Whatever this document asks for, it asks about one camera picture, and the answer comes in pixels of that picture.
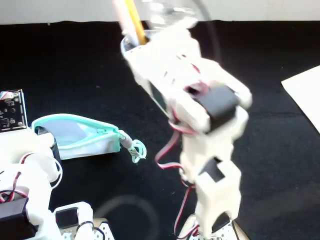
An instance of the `black table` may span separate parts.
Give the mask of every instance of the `black table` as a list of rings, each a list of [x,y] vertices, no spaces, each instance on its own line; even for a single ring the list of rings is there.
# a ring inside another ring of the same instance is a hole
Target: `black table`
[[[233,160],[242,171],[238,223],[253,240],[318,240],[319,134],[285,92],[281,81],[320,65],[319,22],[216,22],[221,64],[252,91],[253,105]],[[204,23],[192,30],[205,57],[212,46]],[[66,160],[50,208],[87,201],[96,210],[117,196],[136,196],[156,211],[160,239],[175,239],[183,195],[176,170],[153,163],[171,136],[167,120],[136,85],[120,55],[116,23],[0,26],[0,88],[22,88],[29,124],[70,113],[119,126],[142,140],[148,159],[138,165],[127,151]],[[177,161],[179,148],[168,157]],[[185,217],[195,206],[191,196]],[[137,207],[111,212],[115,238],[145,239],[150,226]]]

